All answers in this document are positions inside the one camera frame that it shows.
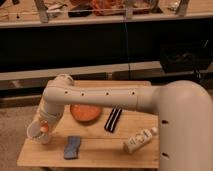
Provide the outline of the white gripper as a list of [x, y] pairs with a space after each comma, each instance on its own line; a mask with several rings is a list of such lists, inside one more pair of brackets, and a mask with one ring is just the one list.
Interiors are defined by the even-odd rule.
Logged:
[[63, 106], [51, 103], [41, 104], [39, 107], [39, 120], [48, 124], [49, 133], [52, 133], [63, 116]]

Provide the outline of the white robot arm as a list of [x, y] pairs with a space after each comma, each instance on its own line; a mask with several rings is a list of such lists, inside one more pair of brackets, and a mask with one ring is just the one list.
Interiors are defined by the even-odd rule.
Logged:
[[159, 116], [159, 171], [213, 171], [213, 100], [199, 84], [82, 88], [67, 74], [43, 92], [40, 115], [59, 118], [67, 104], [120, 107]]

